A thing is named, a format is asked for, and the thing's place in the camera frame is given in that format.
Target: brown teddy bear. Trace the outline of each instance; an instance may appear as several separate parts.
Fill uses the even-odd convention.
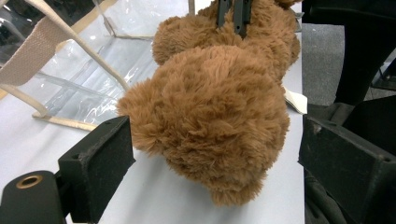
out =
[[[217,27],[218,2],[160,24],[160,67],[118,110],[136,148],[204,184],[215,204],[240,205],[261,191],[289,127],[281,79],[300,50],[289,9],[297,1],[253,0],[245,38],[234,32],[233,8]]]

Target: beige strap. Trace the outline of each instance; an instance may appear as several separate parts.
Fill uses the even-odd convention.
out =
[[[53,22],[42,19],[0,69],[0,83],[14,86],[26,83],[53,57],[56,45],[66,39],[67,35]]]

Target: clear plastic sheet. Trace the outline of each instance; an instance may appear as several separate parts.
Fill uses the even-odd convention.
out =
[[[105,9],[100,0],[93,0],[103,12],[110,32],[123,37],[154,36],[161,21],[174,16],[185,16],[189,10],[187,0],[105,0],[115,2],[113,7]]]
[[[119,0],[98,9],[115,22],[115,30],[123,35],[153,36],[161,21],[188,12],[185,0],[172,1],[175,7],[166,2]],[[109,35],[102,16],[86,24],[79,35],[130,86],[151,77],[158,67],[152,59],[150,38]],[[44,104],[48,115],[91,124],[116,117],[116,103],[124,94],[121,85],[73,40],[62,43],[53,58],[21,89]]]

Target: teddy bear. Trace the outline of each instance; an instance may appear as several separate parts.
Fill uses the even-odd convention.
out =
[[[159,68],[117,107],[134,147],[202,183],[214,204],[242,205],[261,192],[289,128],[282,77],[300,51],[290,9],[298,0],[253,0],[245,37],[232,7],[217,26],[219,1],[159,25]]]

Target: brown plush toy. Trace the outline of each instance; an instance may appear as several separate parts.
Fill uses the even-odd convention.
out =
[[[119,101],[134,146],[204,184],[215,204],[254,199],[283,147],[281,79],[300,50],[294,2],[253,0],[245,38],[234,33],[232,8],[217,27],[218,1],[162,22],[153,42],[160,67]]]

